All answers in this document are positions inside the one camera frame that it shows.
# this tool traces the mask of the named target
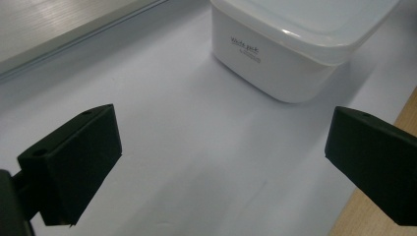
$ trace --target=wooden edge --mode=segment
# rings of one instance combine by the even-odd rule
[[[404,105],[394,126],[417,137],[417,88]],[[416,236],[417,227],[398,226],[361,190],[356,189],[329,233],[329,236],[344,235]]]

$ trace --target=table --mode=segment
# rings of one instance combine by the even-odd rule
[[[37,235],[326,235],[354,186],[325,158],[336,105],[393,123],[417,85],[404,0],[313,100],[282,103],[211,54],[207,0],[167,1],[0,79],[0,167],[113,103],[123,156],[78,225]]]
[[[413,136],[417,136],[417,88],[404,105],[394,122],[394,126]],[[350,235],[397,235],[413,236],[415,226],[400,226],[386,215],[360,189],[355,189],[344,207],[329,236]]]

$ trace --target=white container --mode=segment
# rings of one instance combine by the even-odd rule
[[[211,0],[213,54],[269,95],[323,88],[399,0]]]

